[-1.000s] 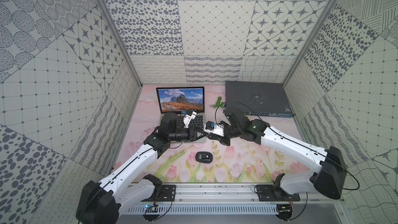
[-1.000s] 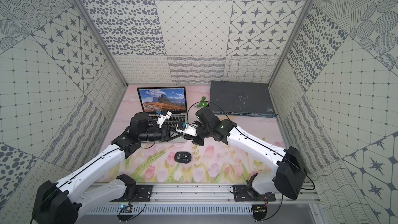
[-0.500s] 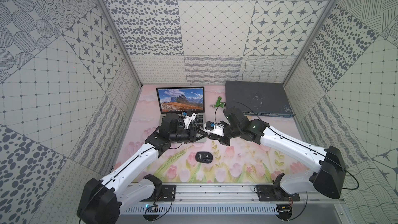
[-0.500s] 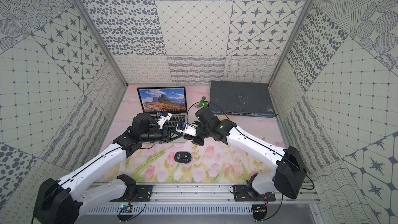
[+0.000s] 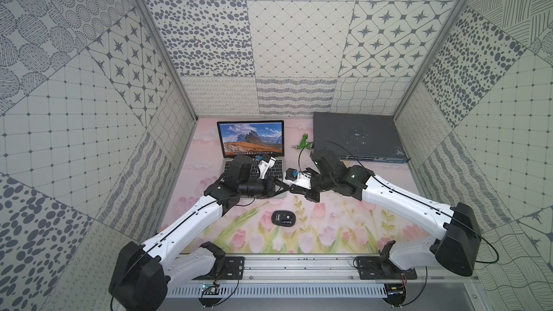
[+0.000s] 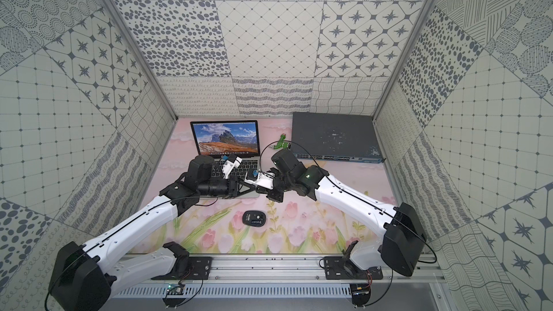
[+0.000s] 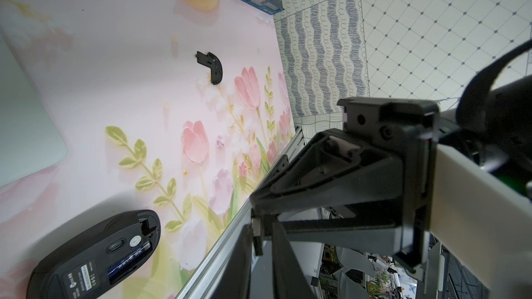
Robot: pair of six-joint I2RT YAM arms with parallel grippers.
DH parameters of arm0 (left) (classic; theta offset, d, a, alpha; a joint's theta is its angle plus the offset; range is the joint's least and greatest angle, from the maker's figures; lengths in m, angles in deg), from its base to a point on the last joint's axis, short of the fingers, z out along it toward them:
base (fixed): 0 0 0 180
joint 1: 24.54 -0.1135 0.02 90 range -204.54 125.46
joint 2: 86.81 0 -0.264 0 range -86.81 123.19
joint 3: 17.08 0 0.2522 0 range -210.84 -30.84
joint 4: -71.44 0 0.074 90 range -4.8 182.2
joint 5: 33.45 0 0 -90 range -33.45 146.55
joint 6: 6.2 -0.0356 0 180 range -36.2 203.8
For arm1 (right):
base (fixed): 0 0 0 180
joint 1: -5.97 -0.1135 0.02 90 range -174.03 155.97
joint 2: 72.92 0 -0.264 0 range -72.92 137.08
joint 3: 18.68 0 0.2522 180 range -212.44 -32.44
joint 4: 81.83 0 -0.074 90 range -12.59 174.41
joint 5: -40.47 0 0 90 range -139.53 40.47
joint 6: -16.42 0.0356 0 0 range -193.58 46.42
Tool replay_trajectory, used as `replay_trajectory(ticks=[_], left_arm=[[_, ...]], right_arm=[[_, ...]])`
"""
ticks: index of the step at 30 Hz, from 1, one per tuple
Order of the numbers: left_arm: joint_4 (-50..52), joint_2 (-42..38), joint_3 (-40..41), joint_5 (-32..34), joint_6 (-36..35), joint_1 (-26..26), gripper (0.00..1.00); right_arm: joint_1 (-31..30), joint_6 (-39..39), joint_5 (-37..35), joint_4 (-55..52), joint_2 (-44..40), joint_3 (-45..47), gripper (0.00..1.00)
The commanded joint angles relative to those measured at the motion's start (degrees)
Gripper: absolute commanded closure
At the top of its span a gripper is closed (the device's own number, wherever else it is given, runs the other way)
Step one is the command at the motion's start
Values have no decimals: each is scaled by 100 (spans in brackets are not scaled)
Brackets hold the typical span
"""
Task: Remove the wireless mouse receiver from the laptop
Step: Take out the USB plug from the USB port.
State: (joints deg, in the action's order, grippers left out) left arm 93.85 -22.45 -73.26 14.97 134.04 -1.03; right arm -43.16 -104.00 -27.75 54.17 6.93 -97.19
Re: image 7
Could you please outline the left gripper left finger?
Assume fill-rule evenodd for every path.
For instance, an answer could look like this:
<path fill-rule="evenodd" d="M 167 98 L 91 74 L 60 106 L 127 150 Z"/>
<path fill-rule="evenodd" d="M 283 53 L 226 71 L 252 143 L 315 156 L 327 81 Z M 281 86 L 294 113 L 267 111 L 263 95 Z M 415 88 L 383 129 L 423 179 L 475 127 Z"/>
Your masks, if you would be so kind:
<path fill-rule="evenodd" d="M 213 290 L 211 298 L 249 298 L 252 275 L 252 248 L 252 226 L 246 225 L 242 227 L 220 282 Z"/>

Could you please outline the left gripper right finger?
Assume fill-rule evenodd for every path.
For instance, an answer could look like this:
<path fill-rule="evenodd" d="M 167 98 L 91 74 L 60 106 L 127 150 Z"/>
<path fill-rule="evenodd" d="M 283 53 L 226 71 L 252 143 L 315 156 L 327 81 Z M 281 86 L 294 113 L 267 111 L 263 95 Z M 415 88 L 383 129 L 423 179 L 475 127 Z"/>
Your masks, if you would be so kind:
<path fill-rule="evenodd" d="M 315 298 L 280 222 L 272 224 L 274 298 Z"/>

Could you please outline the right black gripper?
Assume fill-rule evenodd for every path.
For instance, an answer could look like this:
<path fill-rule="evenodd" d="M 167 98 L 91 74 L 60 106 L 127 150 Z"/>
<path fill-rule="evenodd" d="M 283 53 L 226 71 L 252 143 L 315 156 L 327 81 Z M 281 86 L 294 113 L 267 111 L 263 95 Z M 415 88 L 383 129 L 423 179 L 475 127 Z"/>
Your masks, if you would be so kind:
<path fill-rule="evenodd" d="M 430 100 L 344 98 L 342 129 L 281 156 L 252 193 L 256 254 L 284 213 L 327 208 L 331 220 L 283 221 L 292 242 L 321 242 L 392 256 L 413 270 L 427 260 L 439 107 Z"/>

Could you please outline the black wireless mouse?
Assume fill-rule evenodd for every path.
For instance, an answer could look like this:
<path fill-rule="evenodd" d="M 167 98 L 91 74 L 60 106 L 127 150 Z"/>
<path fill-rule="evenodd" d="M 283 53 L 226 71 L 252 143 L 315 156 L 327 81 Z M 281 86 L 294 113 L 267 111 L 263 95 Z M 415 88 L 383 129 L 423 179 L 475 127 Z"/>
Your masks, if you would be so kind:
<path fill-rule="evenodd" d="M 27 298 L 98 298 L 145 264 L 162 233 L 153 210 L 110 217 L 51 252 L 34 268 Z"/>

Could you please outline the black mouse battery cover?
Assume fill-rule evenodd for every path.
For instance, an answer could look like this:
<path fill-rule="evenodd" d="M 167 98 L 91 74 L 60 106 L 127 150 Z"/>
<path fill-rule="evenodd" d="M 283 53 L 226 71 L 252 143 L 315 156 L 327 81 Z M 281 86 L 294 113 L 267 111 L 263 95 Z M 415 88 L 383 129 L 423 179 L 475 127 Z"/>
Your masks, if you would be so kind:
<path fill-rule="evenodd" d="M 210 69 L 211 84 L 220 84 L 223 79 L 223 67 L 219 58 L 211 52 L 205 54 L 198 51 L 195 56 L 198 64 Z"/>

